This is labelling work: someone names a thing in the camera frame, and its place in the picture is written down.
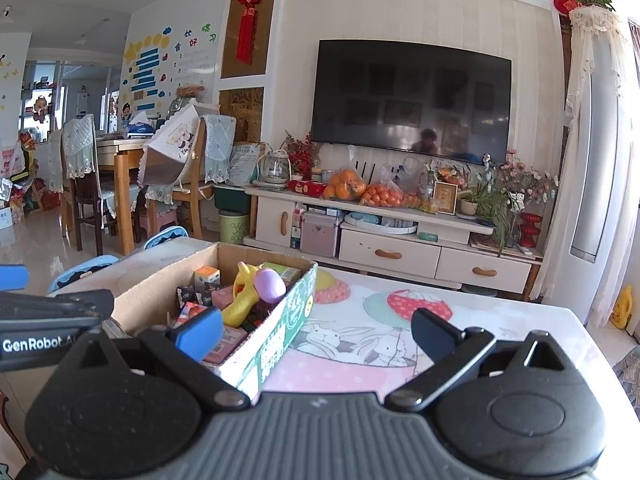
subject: white tv cabinet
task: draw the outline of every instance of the white tv cabinet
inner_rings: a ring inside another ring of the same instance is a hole
[[[393,278],[459,289],[463,283],[521,294],[524,301],[540,270],[542,256],[525,256],[481,251],[467,243],[427,242],[417,235],[373,234],[343,223],[337,257],[305,254],[290,247],[291,222],[296,202],[359,211],[415,222],[426,222],[444,230],[449,238],[468,239],[470,233],[491,234],[492,228],[452,215],[431,215],[415,209],[387,209],[312,198],[290,190],[271,191],[245,187],[252,197],[250,232],[244,244],[250,247],[295,254],[320,263],[359,272],[374,272]]]

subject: flower pot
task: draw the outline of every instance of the flower pot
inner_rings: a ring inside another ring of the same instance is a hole
[[[469,200],[460,201],[460,212],[463,215],[474,216],[478,210],[478,204],[469,202]]]

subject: flat screen tv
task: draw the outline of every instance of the flat screen tv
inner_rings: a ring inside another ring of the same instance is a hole
[[[321,40],[312,139],[503,162],[511,61],[421,43]]]

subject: green trash can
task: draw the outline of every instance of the green trash can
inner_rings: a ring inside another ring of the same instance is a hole
[[[242,245],[249,234],[249,215],[234,211],[219,211],[220,241],[225,244]]]

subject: yellow detergent jug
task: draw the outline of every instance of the yellow detergent jug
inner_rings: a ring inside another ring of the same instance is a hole
[[[622,330],[626,326],[631,317],[633,306],[634,299],[631,296],[631,285],[625,285],[620,294],[618,294],[618,299],[609,318],[616,328]]]

